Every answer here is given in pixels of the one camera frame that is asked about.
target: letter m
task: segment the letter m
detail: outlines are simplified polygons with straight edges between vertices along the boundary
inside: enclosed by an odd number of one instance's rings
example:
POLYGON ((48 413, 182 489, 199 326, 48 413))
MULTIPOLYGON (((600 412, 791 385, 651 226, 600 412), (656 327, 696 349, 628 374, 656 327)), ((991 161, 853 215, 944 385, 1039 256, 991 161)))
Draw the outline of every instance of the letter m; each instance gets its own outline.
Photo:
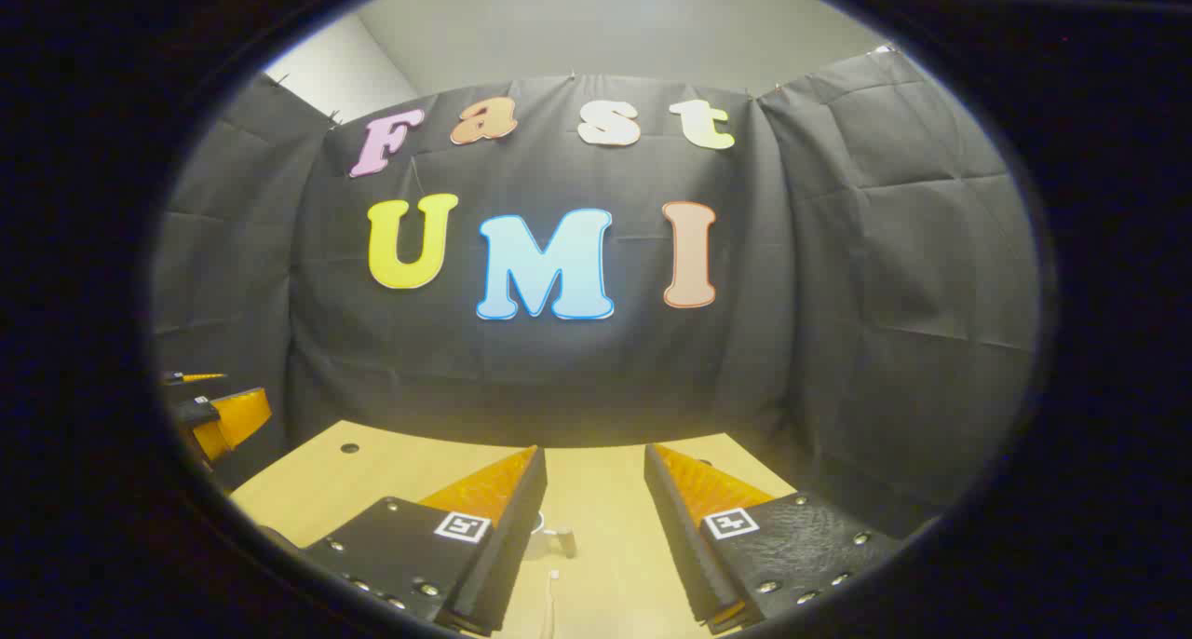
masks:
POLYGON ((613 299, 604 296, 604 230, 613 224, 608 211, 581 209, 559 219, 545 252, 538 248, 526 221, 502 215, 480 224, 489 241, 489 268, 484 300, 476 315, 486 321, 508 321, 517 315, 509 298, 513 281, 532 317, 546 306, 554 281, 563 277, 561 292, 551 311, 565 321, 596 321, 613 315, 613 299))

